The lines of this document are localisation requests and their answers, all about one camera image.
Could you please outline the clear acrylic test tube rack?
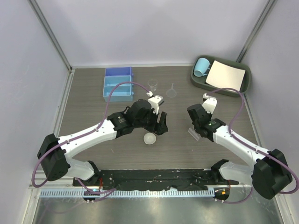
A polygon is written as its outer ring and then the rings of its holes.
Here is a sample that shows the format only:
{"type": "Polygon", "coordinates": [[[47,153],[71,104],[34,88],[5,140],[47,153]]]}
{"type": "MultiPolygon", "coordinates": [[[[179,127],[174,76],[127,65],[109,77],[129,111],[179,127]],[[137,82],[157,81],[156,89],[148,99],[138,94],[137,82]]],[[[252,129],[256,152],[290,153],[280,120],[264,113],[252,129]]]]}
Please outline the clear acrylic test tube rack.
{"type": "Polygon", "coordinates": [[[195,131],[194,127],[190,127],[188,129],[188,133],[196,140],[199,141],[199,139],[201,138],[201,136],[195,131]]]}

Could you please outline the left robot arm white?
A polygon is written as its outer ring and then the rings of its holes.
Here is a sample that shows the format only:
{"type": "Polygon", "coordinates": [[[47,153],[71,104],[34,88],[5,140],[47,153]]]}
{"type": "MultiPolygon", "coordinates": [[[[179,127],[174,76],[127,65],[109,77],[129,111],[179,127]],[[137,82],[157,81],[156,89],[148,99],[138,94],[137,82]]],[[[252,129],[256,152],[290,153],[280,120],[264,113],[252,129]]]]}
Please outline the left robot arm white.
{"type": "Polygon", "coordinates": [[[122,112],[115,112],[83,131],[57,138],[49,134],[37,154],[48,181],[64,176],[79,178],[89,186],[95,186],[100,179],[99,170],[92,161],[78,161],[74,156],[97,144],[114,140],[143,128],[155,135],[168,132],[165,112],[159,112],[163,103],[159,95],[148,100],[140,99],[122,112]]]}

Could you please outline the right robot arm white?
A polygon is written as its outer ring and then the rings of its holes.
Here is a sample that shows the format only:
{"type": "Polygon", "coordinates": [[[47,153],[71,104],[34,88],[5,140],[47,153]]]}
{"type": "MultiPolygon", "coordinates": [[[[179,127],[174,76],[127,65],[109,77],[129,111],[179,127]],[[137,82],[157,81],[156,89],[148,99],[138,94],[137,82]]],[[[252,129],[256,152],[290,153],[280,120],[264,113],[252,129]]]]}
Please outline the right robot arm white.
{"type": "Polygon", "coordinates": [[[193,131],[202,138],[207,138],[225,147],[241,158],[246,165],[234,164],[228,160],[216,163],[216,170],[211,172],[211,179],[216,184],[226,180],[245,183],[265,199],[272,199],[292,182],[284,154],[259,147],[233,131],[219,119],[214,119],[201,104],[187,108],[192,120],[193,131]]]}

